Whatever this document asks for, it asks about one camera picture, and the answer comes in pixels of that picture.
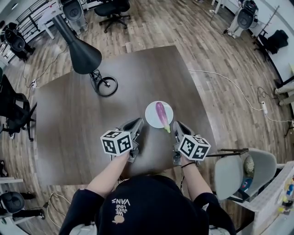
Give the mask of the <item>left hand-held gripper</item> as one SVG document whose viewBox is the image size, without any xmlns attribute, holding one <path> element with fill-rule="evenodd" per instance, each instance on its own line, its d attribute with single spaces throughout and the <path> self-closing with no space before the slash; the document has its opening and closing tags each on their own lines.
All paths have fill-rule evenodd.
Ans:
<svg viewBox="0 0 294 235">
<path fill-rule="evenodd" d="M 100 137 L 104 153 L 110 156 L 111 161 L 126 152 L 130 154 L 128 162 L 135 161 L 139 154 L 139 144 L 136 139 L 141 133 L 143 125 L 142 118 L 135 118 L 116 127 L 115 130 L 107 131 Z"/>
</svg>

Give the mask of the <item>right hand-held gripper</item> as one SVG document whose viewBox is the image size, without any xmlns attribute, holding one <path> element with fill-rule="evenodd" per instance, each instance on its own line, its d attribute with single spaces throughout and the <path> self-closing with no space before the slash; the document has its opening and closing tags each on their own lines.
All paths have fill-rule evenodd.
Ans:
<svg viewBox="0 0 294 235">
<path fill-rule="evenodd" d="M 175 156 L 173 157 L 173 164 L 175 166 L 181 165 L 181 156 L 184 156 L 190 161 L 203 161 L 211 145 L 208 141 L 180 121 L 174 121 L 173 131 L 175 134 L 176 143 L 173 145 Z"/>
</svg>

